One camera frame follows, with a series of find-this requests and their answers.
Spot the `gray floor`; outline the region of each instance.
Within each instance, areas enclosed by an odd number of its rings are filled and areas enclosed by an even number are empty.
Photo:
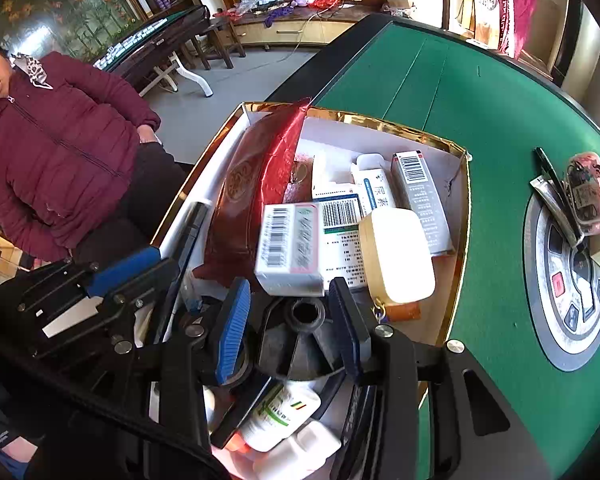
[[[222,60],[211,61],[211,70],[194,70],[206,79],[214,94],[205,97],[199,85],[176,75],[178,92],[153,88],[145,96],[162,125],[158,131],[165,149],[178,162],[193,164],[227,117],[243,101],[263,101],[280,84],[307,62],[316,50],[299,48],[248,48],[247,57],[232,54],[234,68]]]

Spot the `leopard print mask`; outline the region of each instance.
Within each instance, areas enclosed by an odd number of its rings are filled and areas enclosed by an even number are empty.
[[[26,54],[16,54],[11,59],[11,64],[17,66],[27,74],[33,86],[53,90],[53,87],[46,82],[46,72],[42,68],[42,63],[36,58],[27,56]]]

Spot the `black pants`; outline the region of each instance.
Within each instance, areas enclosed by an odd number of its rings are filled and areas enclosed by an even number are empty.
[[[104,268],[146,247],[185,179],[158,142],[140,144],[129,188],[113,214],[78,244],[74,260]]]

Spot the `pill bottle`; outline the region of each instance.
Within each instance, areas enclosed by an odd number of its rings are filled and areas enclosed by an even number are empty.
[[[340,446],[339,438],[313,420],[256,459],[253,472],[258,480],[301,480],[320,469]]]
[[[320,397],[301,383],[279,384],[241,425],[240,436],[256,451],[269,451],[304,424],[320,406]]]

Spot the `white table leg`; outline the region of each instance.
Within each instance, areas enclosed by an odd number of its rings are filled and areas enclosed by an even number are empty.
[[[202,87],[202,90],[204,91],[205,96],[211,97],[214,94],[211,89],[211,86],[209,86],[209,83],[207,83],[206,80],[202,76],[199,76],[198,74],[195,74],[195,73],[191,72],[190,70],[187,70],[186,68],[184,68],[184,65],[180,61],[178,54],[173,52],[171,54],[171,57],[169,58],[169,60],[176,64],[176,72],[178,72],[178,74],[180,74],[181,76],[183,76],[191,81],[195,81],[196,83],[198,83]]]
[[[158,77],[155,78],[153,81],[151,81],[147,86],[145,86],[141,91],[140,91],[140,97],[144,97],[146,95],[146,93],[151,90],[151,88],[153,88],[154,86],[156,86],[161,80],[165,80],[173,89],[174,92],[178,91],[178,86],[176,85],[175,81],[173,80],[173,78],[169,75],[173,70],[176,69],[176,64],[172,64],[170,67],[168,67],[167,70],[163,71],[160,70],[160,68],[158,68],[157,66],[154,66],[154,72],[157,73]]]

